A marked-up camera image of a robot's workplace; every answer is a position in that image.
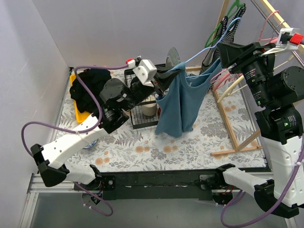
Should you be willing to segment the thick pink hanger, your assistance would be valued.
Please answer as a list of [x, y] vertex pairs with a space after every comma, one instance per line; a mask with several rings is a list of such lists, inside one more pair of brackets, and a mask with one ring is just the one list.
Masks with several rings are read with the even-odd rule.
[[[258, 42], [264, 42], [267, 41], [267, 43], [276, 43], [277, 42], [277, 37], [275, 38], [259, 38], [257, 40]], [[212, 91], [216, 91], [218, 88], [223, 87], [226, 83], [231, 82], [233, 80], [235, 80], [237, 78], [237, 75], [232, 75], [229, 72], [227, 72], [226, 74], [223, 74], [225, 71], [222, 70], [220, 73], [218, 73], [217, 75], [215, 75], [211, 82], [212, 82], [212, 87], [211, 90]]]

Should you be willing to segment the teal tank top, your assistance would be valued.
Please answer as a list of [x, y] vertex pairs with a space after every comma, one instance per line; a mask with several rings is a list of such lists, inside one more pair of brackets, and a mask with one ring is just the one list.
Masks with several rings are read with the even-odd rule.
[[155, 134], [166, 133], [179, 138], [183, 133], [192, 131], [204, 97], [211, 87], [211, 78], [221, 70], [220, 59], [199, 76], [188, 76], [184, 62], [170, 70], [171, 73], [179, 73], [167, 94], [156, 98], [161, 113]]

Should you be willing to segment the blue wire hanger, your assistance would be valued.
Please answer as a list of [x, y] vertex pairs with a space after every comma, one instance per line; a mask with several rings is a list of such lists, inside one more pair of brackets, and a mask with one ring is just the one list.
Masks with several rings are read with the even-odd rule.
[[202, 54], [204, 51], [215, 48], [217, 46], [217, 44], [220, 43], [225, 38], [225, 36], [227, 35], [227, 33], [230, 31], [230, 28], [233, 27], [237, 22], [240, 22], [240, 21], [241, 21], [241, 17], [237, 17], [234, 20], [232, 20], [229, 23], [229, 25], [227, 26], [227, 29], [225, 30], [224, 34], [219, 38], [219, 40], [215, 43], [215, 45], [202, 49], [197, 54], [193, 55], [188, 60], [186, 60], [185, 63], [190, 62], [191, 60], [193, 60], [194, 58], [196, 58], [197, 56], [199, 56], [200, 54]]

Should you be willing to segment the black tank top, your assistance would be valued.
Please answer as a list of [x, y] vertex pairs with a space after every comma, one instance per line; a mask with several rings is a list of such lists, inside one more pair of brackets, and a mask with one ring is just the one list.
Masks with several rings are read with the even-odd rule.
[[[78, 75], [93, 93], [99, 105], [102, 106], [104, 102], [99, 94], [103, 90], [105, 83], [112, 78], [110, 71], [105, 69], [88, 69]], [[69, 91], [71, 98], [76, 101], [80, 113], [93, 113], [97, 110], [95, 102], [77, 79], [73, 81]]]

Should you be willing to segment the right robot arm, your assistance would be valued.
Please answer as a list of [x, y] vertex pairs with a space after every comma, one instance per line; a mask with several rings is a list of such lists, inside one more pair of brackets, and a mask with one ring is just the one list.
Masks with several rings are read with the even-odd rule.
[[275, 74], [275, 55], [269, 52], [273, 47], [273, 43], [262, 46], [258, 42], [218, 44], [221, 65], [245, 77], [256, 104], [262, 107], [255, 117], [269, 150], [273, 178], [255, 177], [229, 163], [199, 183], [206, 188], [235, 186], [253, 196], [263, 211], [292, 218], [304, 205], [304, 128], [294, 107], [304, 98], [304, 70], [290, 66]]

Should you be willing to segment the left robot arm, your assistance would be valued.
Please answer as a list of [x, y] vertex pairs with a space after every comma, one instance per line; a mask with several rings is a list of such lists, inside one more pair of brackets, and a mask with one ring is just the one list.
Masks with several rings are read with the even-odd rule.
[[73, 130], [43, 146], [33, 145], [30, 150], [46, 187], [54, 187], [63, 181], [80, 182], [91, 190], [100, 187], [102, 175], [94, 165], [82, 166], [68, 163], [68, 159], [86, 145], [112, 133], [121, 127], [129, 117], [125, 111], [133, 109], [153, 92], [169, 88], [179, 70], [155, 73], [153, 87], [136, 80], [126, 85], [118, 78], [108, 80], [102, 95], [104, 104], [90, 114]]

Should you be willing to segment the striped tank top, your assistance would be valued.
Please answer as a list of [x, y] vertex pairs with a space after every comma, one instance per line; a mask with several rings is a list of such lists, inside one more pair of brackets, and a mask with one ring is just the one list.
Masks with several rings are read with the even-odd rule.
[[[226, 0], [224, 1], [223, 9], [219, 17], [219, 22], [216, 26], [216, 28], [212, 31], [210, 36], [208, 37], [205, 48], [215, 45], [215, 43], [219, 40], [219, 38], [224, 34], [225, 30], [227, 29], [227, 26], [229, 23], [234, 20], [237, 17], [241, 17], [244, 15], [246, 11], [246, 5], [244, 3], [240, 3], [239, 0], [235, 0], [227, 12], [224, 12], [223, 10], [226, 10]], [[236, 33], [236, 30], [239, 26], [240, 22], [237, 22], [233, 27], [230, 28], [230, 31], [227, 33], [225, 38], [221, 41], [223, 43], [229, 44], [234, 41], [234, 36]], [[207, 52], [207, 55], [203, 59], [201, 63], [201, 69], [199, 72], [199, 75], [202, 75], [207, 69], [210, 68], [210, 66], [219, 58], [219, 50], [217, 47], [213, 49], [209, 49]]]

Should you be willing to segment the white ceramic cup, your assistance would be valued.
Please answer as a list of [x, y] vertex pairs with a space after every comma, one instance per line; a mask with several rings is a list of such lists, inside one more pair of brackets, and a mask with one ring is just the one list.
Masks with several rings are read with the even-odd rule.
[[151, 104], [144, 104], [142, 106], [142, 113], [145, 116], [153, 116], [157, 112], [157, 104], [156, 103], [151, 103]]

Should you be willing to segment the grey patterned plate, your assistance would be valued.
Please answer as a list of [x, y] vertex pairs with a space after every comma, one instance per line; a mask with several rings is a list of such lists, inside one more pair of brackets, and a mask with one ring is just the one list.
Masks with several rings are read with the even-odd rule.
[[175, 47], [172, 47], [166, 57], [166, 66], [174, 67], [180, 63], [180, 57], [178, 51]]

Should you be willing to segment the yellow plastic tray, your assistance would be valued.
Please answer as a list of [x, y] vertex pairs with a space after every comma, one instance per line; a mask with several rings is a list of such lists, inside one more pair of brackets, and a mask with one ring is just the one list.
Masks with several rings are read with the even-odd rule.
[[74, 73], [72, 73], [70, 76], [69, 76], [69, 82], [70, 82], [70, 88], [69, 88], [69, 93], [70, 93], [70, 96], [71, 96], [71, 99], [73, 100], [73, 104], [74, 104], [74, 109], [75, 109], [75, 115], [76, 115], [76, 121], [78, 123], [82, 123], [91, 113], [90, 112], [87, 112], [87, 111], [83, 111], [83, 112], [80, 112], [79, 109], [78, 109], [78, 101], [75, 100], [73, 97], [72, 97], [72, 94], [74, 93], [73, 90], [71, 90], [72, 88], [72, 85], [73, 85], [73, 82], [74, 81], [77, 81], [76, 79], [76, 76]]

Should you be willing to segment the blue white patterned bowl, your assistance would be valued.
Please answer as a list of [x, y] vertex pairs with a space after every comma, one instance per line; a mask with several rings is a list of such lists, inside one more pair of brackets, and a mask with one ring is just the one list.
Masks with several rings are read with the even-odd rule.
[[90, 149], [90, 148], [96, 146], [97, 143], [98, 143], [98, 140], [92, 141], [90, 144], [86, 145], [86, 146], [84, 147], [84, 149]]

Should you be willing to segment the floral table mat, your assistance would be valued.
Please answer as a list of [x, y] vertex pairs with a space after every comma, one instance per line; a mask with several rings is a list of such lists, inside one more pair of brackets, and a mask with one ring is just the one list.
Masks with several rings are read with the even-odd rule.
[[130, 117], [118, 130], [99, 139], [96, 146], [80, 150], [69, 162], [93, 164], [103, 172], [213, 169], [227, 163], [239, 168], [266, 167], [264, 152], [257, 149], [258, 140], [248, 146], [247, 152], [212, 155], [233, 149], [212, 92], [206, 94], [191, 132], [173, 138], [164, 133], [156, 135], [155, 129], [133, 129]]

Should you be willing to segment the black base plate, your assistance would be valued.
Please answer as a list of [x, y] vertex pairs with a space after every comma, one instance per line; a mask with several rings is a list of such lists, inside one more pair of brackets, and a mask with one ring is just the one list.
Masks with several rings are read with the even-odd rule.
[[212, 190], [229, 190], [215, 169], [104, 172], [102, 177], [114, 179], [114, 186], [104, 193], [106, 200], [212, 200]]

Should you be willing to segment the aluminium frame rail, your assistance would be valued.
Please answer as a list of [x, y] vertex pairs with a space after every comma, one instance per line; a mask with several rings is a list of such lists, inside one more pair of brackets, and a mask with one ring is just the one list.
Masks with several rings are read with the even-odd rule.
[[39, 174], [32, 174], [25, 207], [21, 217], [21, 228], [59, 228], [64, 226], [67, 201], [63, 193], [81, 193], [74, 184], [64, 181], [54, 187], [46, 187]]

